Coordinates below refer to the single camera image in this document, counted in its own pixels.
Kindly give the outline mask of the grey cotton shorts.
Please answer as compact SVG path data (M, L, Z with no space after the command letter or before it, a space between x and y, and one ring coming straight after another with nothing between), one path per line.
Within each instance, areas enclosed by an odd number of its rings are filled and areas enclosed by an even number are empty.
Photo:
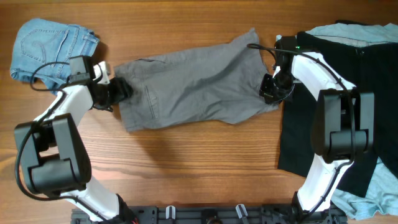
M133 95L120 102L124 127L133 132L196 121L229 124L278 108L268 105L259 90L267 68L255 29L230 43L173 52L118 65Z

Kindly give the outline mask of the blue denim jeans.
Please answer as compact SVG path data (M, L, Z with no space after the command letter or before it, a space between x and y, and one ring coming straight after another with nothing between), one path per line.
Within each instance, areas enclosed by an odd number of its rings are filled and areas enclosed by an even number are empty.
M20 82L41 80L54 91L71 74L69 58L92 56L99 43L92 30L75 24L31 19L18 31L12 51L11 77Z

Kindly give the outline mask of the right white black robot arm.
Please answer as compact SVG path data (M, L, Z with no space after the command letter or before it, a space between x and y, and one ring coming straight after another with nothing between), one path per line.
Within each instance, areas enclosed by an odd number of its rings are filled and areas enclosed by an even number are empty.
M317 102L310 136L315 154L304 184L294 195L292 219L296 223L321 222L345 172L373 145L374 94L360 93L321 53L298 46L294 36L281 37L273 48L248 47L266 50L275 60L274 74L264 76L259 91L267 104L288 99L297 82Z

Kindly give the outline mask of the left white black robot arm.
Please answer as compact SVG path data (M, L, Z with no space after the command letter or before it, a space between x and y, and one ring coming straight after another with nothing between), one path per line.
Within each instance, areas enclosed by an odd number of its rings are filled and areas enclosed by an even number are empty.
M14 129L16 184L34 200L74 204L90 223L138 223L121 196L93 177L77 129L87 111L112 111L111 105L129 98L132 88L123 78L109 79L102 68L95 72L89 56L71 57L67 65L71 74L56 90L56 100L36 119Z

